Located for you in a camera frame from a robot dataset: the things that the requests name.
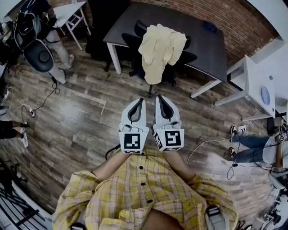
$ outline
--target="leg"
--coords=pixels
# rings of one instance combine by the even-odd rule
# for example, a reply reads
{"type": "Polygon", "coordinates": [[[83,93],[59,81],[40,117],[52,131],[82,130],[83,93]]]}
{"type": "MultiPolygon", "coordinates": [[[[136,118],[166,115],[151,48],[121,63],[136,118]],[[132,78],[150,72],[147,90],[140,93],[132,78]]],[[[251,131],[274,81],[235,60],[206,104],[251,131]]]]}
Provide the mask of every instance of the leg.
{"type": "Polygon", "coordinates": [[[17,132],[12,126],[10,128],[2,126],[0,130],[0,139],[23,138],[23,134],[17,132]]]}
{"type": "Polygon", "coordinates": [[[235,71],[236,69],[240,68],[242,65],[244,64],[244,57],[238,61],[236,64],[234,64],[233,66],[231,66],[228,70],[227,70],[227,75],[232,73],[233,71],[235,71]]]}
{"type": "Polygon", "coordinates": [[[80,50],[83,50],[83,48],[80,46],[77,38],[75,37],[73,31],[71,30],[71,27],[69,26],[68,22],[65,23],[65,25],[67,26],[68,30],[70,31],[72,37],[74,38],[74,40],[76,41],[76,44],[78,45],[78,47],[80,48],[80,50]]]}
{"type": "Polygon", "coordinates": [[[58,36],[58,33],[56,30],[51,31],[47,37],[46,37],[46,44],[50,49],[54,49],[56,53],[59,55],[61,62],[70,69],[72,66],[72,62],[74,61],[74,58],[71,57],[66,48],[63,46],[62,41],[60,41],[60,37],[58,36]]]}
{"type": "Polygon", "coordinates": [[[64,36],[66,35],[64,30],[62,29],[62,27],[60,27],[60,30],[62,31],[62,33],[64,34],[64,36]]]}
{"type": "Polygon", "coordinates": [[[256,135],[248,135],[248,136],[242,136],[239,134],[234,135],[232,138],[232,142],[239,142],[242,145],[248,147],[248,148],[258,148],[258,147],[264,147],[267,141],[270,137],[268,136],[256,136],[256,135]]]}
{"type": "Polygon", "coordinates": [[[109,49],[113,64],[115,66],[116,72],[117,72],[117,74],[121,74],[122,70],[121,70],[121,66],[120,66],[120,63],[119,63],[118,56],[117,56],[117,51],[115,49],[115,45],[107,43],[107,46],[108,46],[108,49],[109,49]]]}
{"type": "Polygon", "coordinates": [[[238,100],[238,99],[240,99],[240,98],[243,98],[243,97],[245,97],[246,95],[247,95],[246,90],[243,90],[243,91],[241,91],[241,92],[238,92],[238,93],[236,93],[236,94],[233,94],[233,95],[231,95],[231,96],[229,96],[229,97],[226,97],[226,98],[224,98],[224,99],[222,99],[222,100],[219,100],[219,101],[215,102],[214,105],[215,105],[215,106],[221,106],[221,105],[224,105],[224,104],[226,104],[226,103],[228,103],[228,102],[232,102],[232,101],[238,100]]]}
{"type": "Polygon", "coordinates": [[[263,162],[263,149],[247,149],[237,153],[233,161],[236,163],[263,162]]]}
{"type": "Polygon", "coordinates": [[[21,127],[21,122],[18,122],[18,121],[12,121],[12,127],[15,128],[15,127],[21,127]]]}
{"type": "Polygon", "coordinates": [[[88,23],[87,23],[86,18],[85,18],[85,16],[84,16],[82,7],[80,8],[80,12],[81,12],[81,15],[82,15],[82,17],[83,17],[84,23],[85,23],[85,25],[86,25],[86,27],[87,27],[88,33],[89,33],[89,35],[91,35],[91,31],[90,31],[90,29],[89,29],[88,23]]]}
{"type": "Polygon", "coordinates": [[[106,62],[106,67],[104,69],[105,72],[108,72],[109,71],[109,68],[110,68],[110,65],[111,65],[112,61],[107,61],[106,62]]]}
{"type": "Polygon", "coordinates": [[[61,82],[62,84],[66,83],[66,79],[65,79],[65,73],[63,70],[59,70],[57,68],[57,66],[53,65],[52,69],[49,71],[49,73],[59,82],[61,82]]]}
{"type": "Polygon", "coordinates": [[[207,84],[203,85],[202,87],[200,87],[199,89],[197,89],[195,91],[195,93],[191,94],[191,98],[195,98],[198,95],[204,93],[205,91],[211,89],[212,87],[214,87],[215,85],[218,85],[221,81],[220,80],[212,80],[209,81],[207,84]]]}
{"type": "Polygon", "coordinates": [[[152,87],[153,85],[151,84],[149,87],[149,92],[148,92],[148,97],[151,98],[152,97],[152,87]]]}

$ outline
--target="electrical outlet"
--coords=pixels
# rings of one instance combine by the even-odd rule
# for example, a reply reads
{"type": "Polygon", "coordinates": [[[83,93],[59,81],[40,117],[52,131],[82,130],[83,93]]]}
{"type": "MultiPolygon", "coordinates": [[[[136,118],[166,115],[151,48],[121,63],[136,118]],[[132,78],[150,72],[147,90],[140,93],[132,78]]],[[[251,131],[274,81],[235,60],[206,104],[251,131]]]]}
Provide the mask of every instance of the electrical outlet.
{"type": "Polygon", "coordinates": [[[246,125],[238,126],[238,133],[242,134],[246,131],[246,125]]]}

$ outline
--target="black cable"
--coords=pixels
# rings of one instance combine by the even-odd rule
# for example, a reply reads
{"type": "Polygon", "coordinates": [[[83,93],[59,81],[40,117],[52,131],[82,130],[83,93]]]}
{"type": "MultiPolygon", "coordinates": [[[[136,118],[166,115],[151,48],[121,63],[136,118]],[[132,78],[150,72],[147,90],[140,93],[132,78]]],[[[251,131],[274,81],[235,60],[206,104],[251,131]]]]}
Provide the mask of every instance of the black cable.
{"type": "Polygon", "coordinates": [[[105,160],[107,160],[107,156],[108,156],[108,154],[109,154],[110,152],[112,152],[112,151],[114,151],[114,150],[116,150],[116,149],[119,149],[120,147],[121,147],[121,145],[119,144],[119,145],[115,146],[114,148],[108,150],[107,153],[105,154],[105,160]]]}
{"type": "MultiPolygon", "coordinates": [[[[46,25],[48,25],[49,27],[52,27],[52,30],[56,30],[53,26],[49,25],[48,23],[44,22],[42,19],[40,19],[40,21],[42,21],[43,23],[45,23],[46,25]]],[[[48,41],[47,38],[45,38],[45,40],[48,42],[48,43],[57,43],[57,42],[60,42],[62,40],[62,38],[60,38],[60,40],[58,41],[48,41]]]]}
{"type": "Polygon", "coordinates": [[[55,92],[55,94],[58,95],[58,94],[61,92],[61,90],[60,90],[59,88],[57,88],[57,84],[54,83],[54,82],[53,82],[53,84],[52,84],[52,88],[53,88],[53,91],[45,98],[45,100],[44,100],[44,102],[43,102],[43,104],[42,104],[41,106],[39,106],[38,108],[34,109],[35,111],[44,106],[47,98],[50,97],[52,93],[55,92]]]}
{"type": "Polygon", "coordinates": [[[258,164],[256,163],[256,161],[255,161],[255,159],[254,159],[254,154],[255,154],[256,149],[267,148],[267,147],[272,147],[272,146],[277,146],[277,145],[279,145],[279,143],[277,143],[276,145],[254,148],[252,157],[253,157],[253,161],[254,161],[254,164],[255,164],[255,165],[240,165],[240,164],[235,163],[235,162],[234,162],[234,159],[232,159],[232,160],[233,160],[233,163],[232,163],[231,167],[228,169],[227,179],[228,179],[228,180],[231,180],[231,179],[232,179],[232,177],[234,176],[234,169],[233,169],[233,168],[234,168],[234,167],[237,167],[237,166],[241,166],[241,167],[258,167],[258,168],[261,168],[261,169],[263,169],[263,170],[265,170],[265,171],[268,171],[268,172],[279,173],[278,171],[272,171],[273,164],[271,164],[271,165],[272,165],[272,166],[271,166],[271,169],[268,170],[268,169],[266,169],[266,168],[270,168],[270,167],[260,166],[260,165],[258,165],[258,164]],[[232,176],[229,178],[229,177],[228,177],[228,174],[229,174],[229,172],[230,172],[231,169],[232,169],[233,174],[232,174],[232,176]]]}

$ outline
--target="blue object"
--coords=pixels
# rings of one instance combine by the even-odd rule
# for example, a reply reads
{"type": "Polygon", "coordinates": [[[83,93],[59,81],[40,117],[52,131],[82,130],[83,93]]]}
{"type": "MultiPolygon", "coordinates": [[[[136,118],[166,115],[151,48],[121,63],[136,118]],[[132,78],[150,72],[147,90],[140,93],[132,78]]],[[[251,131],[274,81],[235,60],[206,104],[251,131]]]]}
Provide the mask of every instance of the blue object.
{"type": "Polygon", "coordinates": [[[212,22],[204,21],[204,27],[206,30],[208,30],[214,34],[217,33],[217,27],[212,22]]]}
{"type": "Polygon", "coordinates": [[[261,96],[262,96],[262,100],[263,100],[264,104],[269,105],[270,104],[270,94],[269,94],[268,89],[265,86],[263,86],[261,88],[261,96]]]}

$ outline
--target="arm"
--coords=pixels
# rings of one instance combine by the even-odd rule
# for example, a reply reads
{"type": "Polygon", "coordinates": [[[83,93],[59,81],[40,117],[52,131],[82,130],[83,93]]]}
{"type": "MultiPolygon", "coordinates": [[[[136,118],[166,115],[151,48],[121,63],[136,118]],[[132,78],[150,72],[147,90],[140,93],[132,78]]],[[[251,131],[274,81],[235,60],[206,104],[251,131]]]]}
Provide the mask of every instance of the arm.
{"type": "Polygon", "coordinates": [[[92,173],[101,181],[105,181],[109,179],[130,156],[131,154],[125,154],[119,151],[94,169],[92,173]]]}
{"type": "Polygon", "coordinates": [[[281,154],[281,141],[277,138],[276,168],[283,168],[283,158],[281,154]]]}
{"type": "Polygon", "coordinates": [[[52,7],[50,7],[49,10],[47,10],[47,13],[49,15],[49,18],[55,18],[56,17],[55,12],[54,12],[52,7]]]}
{"type": "Polygon", "coordinates": [[[58,200],[53,229],[70,229],[86,210],[97,185],[109,179],[129,156],[119,151],[92,172],[80,171],[72,174],[70,182],[58,200]]]}
{"type": "Polygon", "coordinates": [[[186,183],[196,176],[192,169],[186,165],[176,151],[171,152],[163,152],[164,157],[166,158],[167,162],[170,164],[171,168],[174,172],[182,178],[183,181],[186,183]]]}
{"type": "Polygon", "coordinates": [[[230,229],[234,229],[238,220],[238,213],[230,194],[220,188],[212,179],[196,176],[177,152],[165,152],[163,154],[176,174],[206,200],[207,206],[217,206],[228,217],[230,229]]]}

